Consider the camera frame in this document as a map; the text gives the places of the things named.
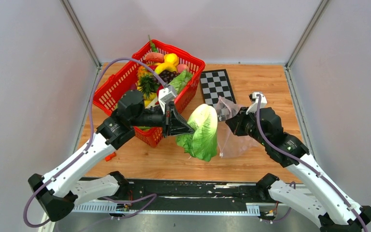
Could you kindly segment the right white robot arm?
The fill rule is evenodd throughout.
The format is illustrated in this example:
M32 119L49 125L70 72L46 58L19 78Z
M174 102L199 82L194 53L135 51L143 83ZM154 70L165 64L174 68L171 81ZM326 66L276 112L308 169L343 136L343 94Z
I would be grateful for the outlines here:
M322 232L366 232L371 206L349 197L322 170L306 145L284 131L272 108L250 111L247 107L226 124L236 136L249 136L264 146L267 155L294 174L314 195L310 198L268 173L257 183L257 197L282 202L311 220Z

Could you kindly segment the clear zip top bag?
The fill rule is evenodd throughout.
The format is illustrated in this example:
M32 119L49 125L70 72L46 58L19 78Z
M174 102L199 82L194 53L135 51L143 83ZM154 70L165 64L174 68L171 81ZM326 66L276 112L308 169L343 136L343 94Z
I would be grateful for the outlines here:
M223 159L237 158L249 149L257 147L259 143L249 136L236 136L226 124L226 120L237 115L241 106L220 97L215 110L218 116L217 145L219 156Z

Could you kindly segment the orange toy pineapple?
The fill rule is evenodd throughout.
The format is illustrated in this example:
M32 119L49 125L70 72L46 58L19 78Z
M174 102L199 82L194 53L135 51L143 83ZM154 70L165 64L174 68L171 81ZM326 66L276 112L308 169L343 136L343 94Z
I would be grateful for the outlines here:
M151 101L155 98L160 83L144 66L139 66L136 74L138 78L137 89L143 93L146 100Z

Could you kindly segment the green lettuce head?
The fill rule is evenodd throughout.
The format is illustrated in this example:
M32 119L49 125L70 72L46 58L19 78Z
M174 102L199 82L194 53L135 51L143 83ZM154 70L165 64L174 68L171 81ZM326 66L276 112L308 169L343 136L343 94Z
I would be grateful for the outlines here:
M190 156L209 162L217 155L216 110L210 105L201 104L192 112L187 123L194 133L176 136L176 144Z

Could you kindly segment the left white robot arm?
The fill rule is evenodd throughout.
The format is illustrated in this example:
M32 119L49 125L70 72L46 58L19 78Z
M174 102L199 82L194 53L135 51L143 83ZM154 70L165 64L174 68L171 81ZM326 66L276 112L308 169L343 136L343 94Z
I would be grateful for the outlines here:
M192 134L194 129L175 107L176 96L172 86L161 89L157 96L161 109L155 111L145 107L140 91L127 91L85 146L54 170L44 175L33 174L28 183L49 220L59 221L74 207L94 199L114 196L122 200L127 197L128 181L118 171L91 181L81 181L81 178L101 159L132 139L135 127L162 128L164 137Z

